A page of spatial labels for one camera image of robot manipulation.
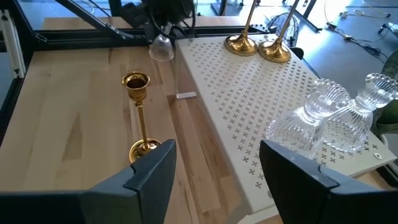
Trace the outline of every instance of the wooden tabletop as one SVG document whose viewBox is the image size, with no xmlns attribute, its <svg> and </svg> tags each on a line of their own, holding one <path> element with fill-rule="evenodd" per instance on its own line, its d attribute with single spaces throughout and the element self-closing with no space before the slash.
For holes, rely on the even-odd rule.
<svg viewBox="0 0 398 224">
<path fill-rule="evenodd" d="M 244 20 L 199 17 L 197 24 Z M 85 27 L 64 18 L 46 19 L 43 28 Z M 196 99 L 175 101 L 172 62 L 152 60 L 147 47 L 36 52 L 0 148 L 0 190 L 87 189 L 128 166 L 129 148 L 141 134 L 121 78 L 133 70 L 151 78 L 144 105 L 148 136 L 178 140 L 165 222 L 223 223 L 240 201 L 231 173 Z M 387 187 L 376 174 L 363 179 Z"/>
</svg>

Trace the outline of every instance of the white pegboard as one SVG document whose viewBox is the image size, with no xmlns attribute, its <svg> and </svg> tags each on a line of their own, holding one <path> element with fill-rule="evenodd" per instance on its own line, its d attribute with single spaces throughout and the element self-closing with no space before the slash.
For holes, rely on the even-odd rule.
<svg viewBox="0 0 398 224">
<path fill-rule="evenodd" d="M 274 35 L 251 35 L 257 43 Z M 269 123 L 303 106 L 310 83 L 317 79 L 293 53 L 287 63 L 264 60 L 259 54 L 240 57 L 223 46 L 225 37 L 177 41 L 197 95 L 217 133 L 252 212 L 274 205 L 259 160 L 259 144 Z M 374 153 L 382 156 L 376 159 Z M 322 145 L 318 163 L 346 175 L 358 175 L 396 157 L 373 134 L 357 153 L 345 154 Z"/>
</svg>

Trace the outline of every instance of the crystal glass candle holder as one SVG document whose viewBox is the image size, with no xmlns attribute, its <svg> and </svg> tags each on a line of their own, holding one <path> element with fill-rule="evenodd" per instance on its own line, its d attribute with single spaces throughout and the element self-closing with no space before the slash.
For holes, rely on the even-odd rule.
<svg viewBox="0 0 398 224">
<path fill-rule="evenodd" d="M 341 85 L 315 80 L 304 106 L 271 122 L 266 138 L 312 159 L 322 141 L 325 118 L 348 102 L 349 94 Z"/>
<path fill-rule="evenodd" d="M 365 87 L 357 97 L 329 117 L 323 142 L 343 152 L 358 150 L 372 125 L 373 111 L 397 98 L 395 80 L 377 73 L 367 75 Z"/>
</svg>

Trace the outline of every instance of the brass candle holder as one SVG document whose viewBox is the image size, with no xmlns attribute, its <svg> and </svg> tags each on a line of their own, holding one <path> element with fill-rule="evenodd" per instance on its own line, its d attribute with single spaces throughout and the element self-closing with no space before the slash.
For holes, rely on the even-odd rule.
<svg viewBox="0 0 398 224">
<path fill-rule="evenodd" d="M 254 55 L 257 52 L 256 43 L 252 39 L 248 38 L 250 20 L 251 17 L 253 16 L 254 8 L 256 6 L 256 1 L 257 0 L 253 0 L 248 20 L 246 21 L 246 25 L 241 35 L 228 36 L 224 41 L 225 48 L 227 48 L 230 52 L 236 55 L 250 56 Z"/>
<path fill-rule="evenodd" d="M 122 79 L 122 85 L 127 89 L 130 99 L 136 102 L 142 131 L 142 139 L 134 143 L 130 148 L 129 158 L 131 163 L 160 145 L 158 140 L 147 138 L 145 129 L 144 112 L 142 107 L 144 106 L 143 101 L 147 97 L 147 86 L 149 80 L 149 77 L 141 72 L 129 72 L 125 74 Z"/>
<path fill-rule="evenodd" d="M 290 20 L 293 16 L 294 10 L 296 9 L 297 5 L 299 4 L 300 0 L 296 0 L 292 6 L 292 10 L 290 10 L 289 15 L 287 16 L 287 20 L 280 32 L 280 35 L 275 40 L 275 42 L 265 41 L 259 44 L 259 54 L 261 57 L 265 58 L 268 61 L 276 62 L 276 63 L 285 63 L 292 58 L 290 54 L 290 50 L 282 45 L 282 39 L 286 32 L 286 29 L 290 25 Z"/>
</svg>

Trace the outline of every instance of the metal rod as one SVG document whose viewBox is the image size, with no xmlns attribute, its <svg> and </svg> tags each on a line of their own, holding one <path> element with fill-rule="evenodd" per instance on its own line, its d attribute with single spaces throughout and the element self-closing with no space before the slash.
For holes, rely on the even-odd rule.
<svg viewBox="0 0 398 224">
<path fill-rule="evenodd" d="M 293 13 L 294 13 L 294 11 L 295 11 L 297 5 L 299 4 L 299 1 L 300 1 L 300 0 L 296 0 L 296 1 L 293 3 L 292 9 L 290 10 L 289 15 L 287 16 L 287 20 L 286 20 L 286 22 L 285 22 L 285 24 L 284 24 L 284 27 L 282 28 L 282 31 L 280 32 L 280 34 L 279 34 L 279 36 L 278 36 L 278 39 L 277 39 L 276 41 L 282 42 L 282 38 L 284 37 L 284 34 L 285 34 L 286 29 L 287 29 L 288 26 L 290 25 L 290 20 L 291 20 L 292 17 L 293 17 Z"/>
<path fill-rule="evenodd" d="M 122 8 L 121 0 L 109 0 L 109 8 L 112 16 L 121 16 L 120 10 Z"/>
<path fill-rule="evenodd" d="M 148 149 L 147 131 L 145 129 L 144 122 L 144 111 L 142 110 L 143 103 L 141 103 L 140 105 L 137 103 L 136 106 L 138 109 L 139 123 L 141 125 L 142 139 L 144 140 L 144 149 Z"/>
<path fill-rule="evenodd" d="M 246 21 L 246 25 L 244 26 L 244 30 L 242 31 L 242 33 L 245 33 L 245 34 L 248 33 L 251 17 L 253 16 L 254 8 L 256 7 L 256 2 L 257 2 L 257 0 L 253 0 L 253 4 L 251 5 L 251 9 L 249 12 L 249 17 L 248 17 L 248 20 Z"/>
<path fill-rule="evenodd" d="M 310 0 L 310 4 L 308 4 L 307 9 L 305 10 L 303 17 L 308 19 L 310 12 L 312 11 L 313 6 L 317 3 L 317 0 Z"/>
</svg>

